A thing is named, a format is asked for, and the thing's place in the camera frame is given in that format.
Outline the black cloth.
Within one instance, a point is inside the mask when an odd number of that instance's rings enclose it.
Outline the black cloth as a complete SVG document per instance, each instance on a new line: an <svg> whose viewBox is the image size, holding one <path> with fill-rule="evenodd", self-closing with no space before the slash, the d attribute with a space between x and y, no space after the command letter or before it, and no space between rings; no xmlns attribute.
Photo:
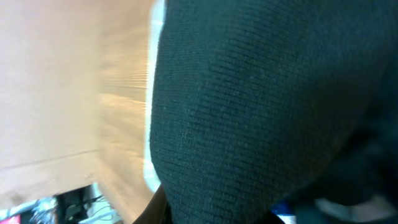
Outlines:
<svg viewBox="0 0 398 224"><path fill-rule="evenodd" d="M275 223L341 154L397 169L397 2L166 4L150 153L173 223Z"/></svg>

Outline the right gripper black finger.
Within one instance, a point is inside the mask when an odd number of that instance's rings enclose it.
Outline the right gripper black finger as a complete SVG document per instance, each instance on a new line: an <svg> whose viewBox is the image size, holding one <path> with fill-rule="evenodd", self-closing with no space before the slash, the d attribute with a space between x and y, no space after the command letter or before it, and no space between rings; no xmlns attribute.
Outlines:
<svg viewBox="0 0 398 224"><path fill-rule="evenodd" d="M160 185L152 199L132 224L171 224L171 211L163 185Z"/></svg>

